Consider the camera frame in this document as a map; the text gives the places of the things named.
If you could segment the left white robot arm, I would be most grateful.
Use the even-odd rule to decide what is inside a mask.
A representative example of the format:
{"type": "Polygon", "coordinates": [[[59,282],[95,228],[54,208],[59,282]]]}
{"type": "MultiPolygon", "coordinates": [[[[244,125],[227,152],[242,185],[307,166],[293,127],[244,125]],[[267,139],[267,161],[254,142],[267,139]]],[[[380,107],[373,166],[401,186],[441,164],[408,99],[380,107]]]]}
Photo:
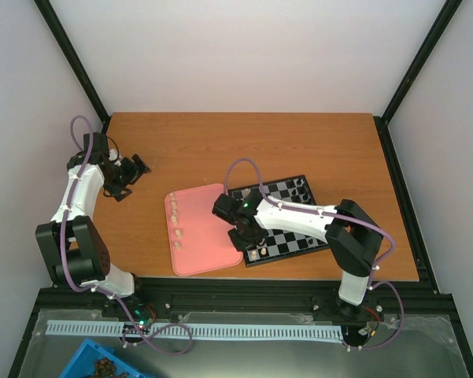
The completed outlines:
{"type": "Polygon", "coordinates": [[[53,284],[73,283],[76,290],[121,298],[121,309],[139,317],[147,310],[148,298],[137,290],[136,275],[111,262],[93,216],[99,192],[120,202],[150,168],[137,154],[121,157],[118,149],[109,148],[110,141],[100,132],[83,136],[83,150],[67,163],[61,204],[50,222],[36,228],[35,238],[53,284]]]}

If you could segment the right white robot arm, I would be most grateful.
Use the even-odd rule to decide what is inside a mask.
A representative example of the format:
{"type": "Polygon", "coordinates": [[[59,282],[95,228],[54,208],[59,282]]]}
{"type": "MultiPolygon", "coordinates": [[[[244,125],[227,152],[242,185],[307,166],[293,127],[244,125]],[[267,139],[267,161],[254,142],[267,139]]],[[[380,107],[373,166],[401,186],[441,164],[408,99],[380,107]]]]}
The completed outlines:
{"type": "Polygon", "coordinates": [[[342,279],[338,297],[324,311],[345,318],[360,313],[383,236],[355,202],[344,199],[337,206],[315,206],[259,192],[244,199],[221,194],[212,214],[232,226],[229,238],[241,252],[263,242],[269,230],[295,232],[326,243],[342,279]]]}

